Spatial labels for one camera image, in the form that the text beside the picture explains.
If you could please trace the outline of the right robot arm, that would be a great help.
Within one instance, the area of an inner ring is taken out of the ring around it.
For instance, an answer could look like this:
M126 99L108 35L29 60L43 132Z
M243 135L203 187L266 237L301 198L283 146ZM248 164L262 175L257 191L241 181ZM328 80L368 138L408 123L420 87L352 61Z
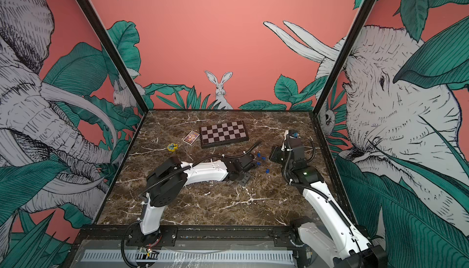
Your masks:
M282 166L282 177L295 187L319 215L327 234L312 222L300 224L297 238L309 246L330 268L386 268L388 256L374 246L353 224L333 198L317 169L309 165L301 139L285 134L269 159Z

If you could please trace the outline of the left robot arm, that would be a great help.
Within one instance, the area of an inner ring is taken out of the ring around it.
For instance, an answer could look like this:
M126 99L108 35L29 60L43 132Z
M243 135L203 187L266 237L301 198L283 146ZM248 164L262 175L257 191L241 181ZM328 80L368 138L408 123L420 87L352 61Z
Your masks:
M183 162L171 156L147 176L147 185L140 194L141 215L128 227L136 226L140 236L158 233L166 207L185 186L211 181L233 181L244 186L250 179L249 171L256 167L252 152L261 143L255 142L242 154L210 154L195 162Z

